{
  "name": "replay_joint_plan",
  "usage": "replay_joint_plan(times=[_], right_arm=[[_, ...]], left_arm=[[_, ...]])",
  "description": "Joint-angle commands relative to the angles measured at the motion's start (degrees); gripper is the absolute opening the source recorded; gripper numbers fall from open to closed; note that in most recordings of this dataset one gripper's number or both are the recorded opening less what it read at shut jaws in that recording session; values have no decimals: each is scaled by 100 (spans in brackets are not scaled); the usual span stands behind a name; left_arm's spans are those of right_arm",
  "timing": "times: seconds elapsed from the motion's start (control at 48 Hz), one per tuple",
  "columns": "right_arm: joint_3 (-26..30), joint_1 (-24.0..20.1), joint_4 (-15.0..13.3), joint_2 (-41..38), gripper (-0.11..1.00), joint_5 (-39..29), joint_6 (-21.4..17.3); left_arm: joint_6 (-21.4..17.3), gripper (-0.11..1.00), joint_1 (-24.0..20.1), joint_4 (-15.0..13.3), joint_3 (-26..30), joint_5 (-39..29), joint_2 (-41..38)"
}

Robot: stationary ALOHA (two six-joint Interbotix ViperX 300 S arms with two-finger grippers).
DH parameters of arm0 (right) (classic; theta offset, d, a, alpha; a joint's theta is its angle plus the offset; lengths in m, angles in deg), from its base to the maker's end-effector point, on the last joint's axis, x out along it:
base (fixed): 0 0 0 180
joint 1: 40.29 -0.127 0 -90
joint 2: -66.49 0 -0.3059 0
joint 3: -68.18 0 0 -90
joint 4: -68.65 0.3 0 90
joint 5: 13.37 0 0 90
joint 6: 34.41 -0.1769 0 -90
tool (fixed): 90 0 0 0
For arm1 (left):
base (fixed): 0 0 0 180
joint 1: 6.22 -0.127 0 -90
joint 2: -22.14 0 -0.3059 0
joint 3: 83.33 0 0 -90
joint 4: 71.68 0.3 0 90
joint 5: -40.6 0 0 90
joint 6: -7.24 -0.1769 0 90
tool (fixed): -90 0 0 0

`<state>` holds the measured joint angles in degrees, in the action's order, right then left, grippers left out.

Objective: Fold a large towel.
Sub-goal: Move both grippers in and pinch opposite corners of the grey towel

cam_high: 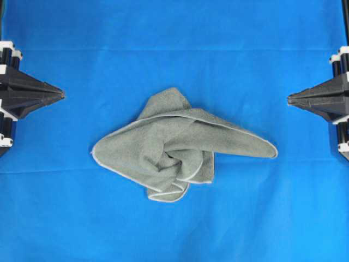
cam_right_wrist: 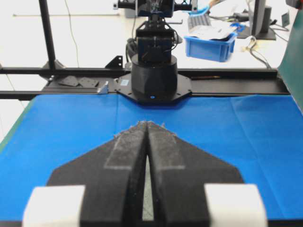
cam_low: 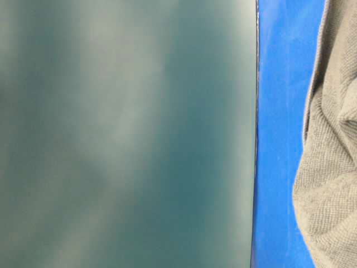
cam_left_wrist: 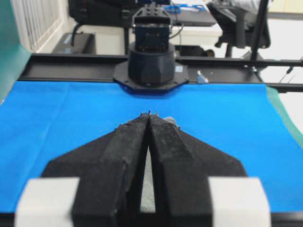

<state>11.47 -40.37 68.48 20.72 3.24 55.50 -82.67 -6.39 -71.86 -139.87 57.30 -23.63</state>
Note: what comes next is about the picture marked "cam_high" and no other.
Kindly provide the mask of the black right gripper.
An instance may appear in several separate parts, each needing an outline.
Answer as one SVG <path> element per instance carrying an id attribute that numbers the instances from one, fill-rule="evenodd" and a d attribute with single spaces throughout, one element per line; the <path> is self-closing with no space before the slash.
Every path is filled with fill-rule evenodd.
<path id="1" fill-rule="evenodd" d="M 348 93 L 348 46 L 342 46 L 337 54 L 330 57 L 334 78 L 312 88 L 291 94 L 288 105 L 312 112 L 328 122 L 334 122 L 339 153 L 348 160 L 348 99 L 339 99 L 331 103 L 315 104 L 308 99 L 335 97 Z"/>

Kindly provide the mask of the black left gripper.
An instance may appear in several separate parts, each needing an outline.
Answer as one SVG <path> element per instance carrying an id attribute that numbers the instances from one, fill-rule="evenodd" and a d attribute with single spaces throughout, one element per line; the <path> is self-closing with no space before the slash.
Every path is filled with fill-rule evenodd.
<path id="1" fill-rule="evenodd" d="M 23 119 L 31 112 L 65 98 L 65 93 L 61 89 L 17 70 L 21 60 L 22 53 L 15 49 L 14 43 L 1 40 L 1 83 L 23 90 L 54 94 L 6 98 L 5 109 L 4 98 L 1 98 L 1 155 L 7 153 L 14 144 L 18 119 Z"/>

